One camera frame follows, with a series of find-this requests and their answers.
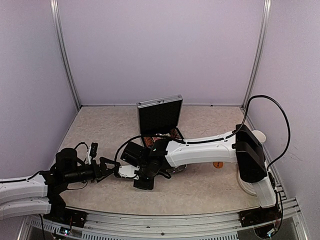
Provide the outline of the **aluminium poker chip case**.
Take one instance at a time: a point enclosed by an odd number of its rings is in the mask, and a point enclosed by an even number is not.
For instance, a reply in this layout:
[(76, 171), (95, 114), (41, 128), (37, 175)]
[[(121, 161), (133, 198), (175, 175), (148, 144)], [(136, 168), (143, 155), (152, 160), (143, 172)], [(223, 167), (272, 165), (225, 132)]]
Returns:
[(140, 101), (136, 104), (142, 144), (151, 148), (158, 139), (155, 135), (170, 136), (170, 130), (177, 129), (182, 139), (184, 138), (178, 129), (182, 95), (173, 95), (158, 99)]

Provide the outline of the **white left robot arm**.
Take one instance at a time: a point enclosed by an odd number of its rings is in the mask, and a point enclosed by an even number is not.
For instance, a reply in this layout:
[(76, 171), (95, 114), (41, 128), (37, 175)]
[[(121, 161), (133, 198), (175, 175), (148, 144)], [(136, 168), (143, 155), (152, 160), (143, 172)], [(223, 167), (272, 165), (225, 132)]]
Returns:
[(119, 175), (120, 163), (100, 157), (85, 163), (78, 158), (77, 150), (64, 148), (55, 155), (49, 170), (40, 170), (20, 179), (3, 179), (0, 182), (0, 218), (30, 214), (47, 215), (63, 223), (70, 218), (70, 211), (61, 197), (74, 183), (100, 182), (114, 174)]

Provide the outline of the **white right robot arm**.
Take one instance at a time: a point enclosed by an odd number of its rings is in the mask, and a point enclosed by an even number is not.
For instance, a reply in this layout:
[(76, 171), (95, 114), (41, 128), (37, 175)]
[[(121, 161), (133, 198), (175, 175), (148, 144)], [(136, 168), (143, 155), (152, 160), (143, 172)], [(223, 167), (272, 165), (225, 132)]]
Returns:
[(224, 134), (195, 139), (176, 139), (168, 135), (153, 135), (152, 147), (141, 146), (128, 140), (121, 159), (127, 162), (118, 170), (122, 178), (133, 179), (142, 190), (154, 188), (157, 175), (169, 177), (167, 170), (190, 164), (236, 163), (240, 179), (251, 184), (260, 207), (256, 218), (266, 222), (275, 212), (276, 187), (265, 160), (261, 142), (245, 125)]

